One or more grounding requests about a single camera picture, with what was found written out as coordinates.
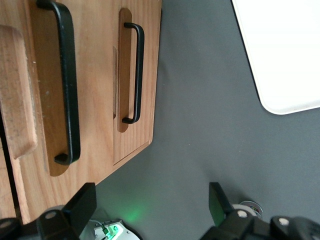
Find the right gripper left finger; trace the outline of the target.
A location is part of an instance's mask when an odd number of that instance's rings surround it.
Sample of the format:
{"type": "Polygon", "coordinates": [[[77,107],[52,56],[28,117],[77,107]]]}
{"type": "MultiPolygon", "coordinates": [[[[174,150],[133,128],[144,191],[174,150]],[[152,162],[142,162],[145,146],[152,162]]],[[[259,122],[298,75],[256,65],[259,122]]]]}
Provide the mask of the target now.
{"type": "Polygon", "coordinates": [[[78,240],[97,208],[96,185],[85,183],[62,209],[51,209],[37,219],[42,240],[78,240]]]}

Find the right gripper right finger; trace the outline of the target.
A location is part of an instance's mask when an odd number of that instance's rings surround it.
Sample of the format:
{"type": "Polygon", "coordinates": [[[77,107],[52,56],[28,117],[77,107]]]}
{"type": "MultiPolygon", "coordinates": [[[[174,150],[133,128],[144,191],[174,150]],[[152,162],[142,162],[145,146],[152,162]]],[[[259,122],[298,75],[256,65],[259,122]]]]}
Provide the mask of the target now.
{"type": "Polygon", "coordinates": [[[218,182],[209,183],[208,206],[214,226],[202,240],[269,240],[270,225],[261,220],[261,209],[249,202],[231,204],[218,182]]]}

